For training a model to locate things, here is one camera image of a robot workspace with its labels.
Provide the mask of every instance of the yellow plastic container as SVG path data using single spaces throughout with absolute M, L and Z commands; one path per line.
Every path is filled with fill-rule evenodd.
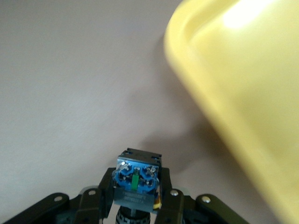
M 299 1 L 185 0 L 172 68 L 277 216 L 299 223 Z

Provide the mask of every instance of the green component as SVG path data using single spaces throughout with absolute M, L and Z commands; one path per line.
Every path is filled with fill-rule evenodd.
M 138 172 L 138 170 L 136 170 L 133 173 L 131 190 L 137 190 L 137 188 L 138 188 L 138 182 L 139 182 L 139 172 Z

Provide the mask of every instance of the silver screw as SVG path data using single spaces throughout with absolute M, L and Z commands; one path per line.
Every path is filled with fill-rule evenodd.
M 54 201 L 55 202 L 59 202 L 62 200 L 62 196 L 57 196 L 56 198 L 54 198 Z
M 203 202 L 205 202 L 205 203 L 210 203 L 210 202 L 211 202 L 211 199 L 210 199 L 208 196 L 203 196 L 203 197 L 201 198 L 201 200 L 202 200 Z
M 170 194 L 171 194 L 172 196 L 178 196 L 178 191 L 177 191 L 177 190 L 171 190 L 171 191 L 170 191 Z
M 95 195 L 95 193 L 96 193 L 95 190 L 91 190 L 88 192 L 88 195 Z

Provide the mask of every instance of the gray surface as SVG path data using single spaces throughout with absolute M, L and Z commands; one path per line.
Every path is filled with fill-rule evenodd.
M 0 222 L 97 185 L 132 147 L 163 154 L 192 197 L 278 223 L 165 61 L 179 2 L 0 2 Z

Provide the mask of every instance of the screw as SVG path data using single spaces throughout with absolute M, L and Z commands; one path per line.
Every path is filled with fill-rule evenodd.
M 205 203 L 210 203 L 210 202 L 211 202 L 211 199 L 210 199 L 208 196 L 203 196 L 203 197 L 201 198 L 201 200 L 202 200 L 203 202 L 205 202 Z
M 171 191 L 170 191 L 170 194 L 171 194 L 172 196 L 178 196 L 178 191 L 177 191 L 177 190 L 171 190 Z
M 54 198 L 54 201 L 55 202 L 59 202 L 62 200 L 62 196 L 57 196 L 56 198 Z
M 95 193 L 96 193 L 95 190 L 91 190 L 88 192 L 88 195 L 95 195 Z

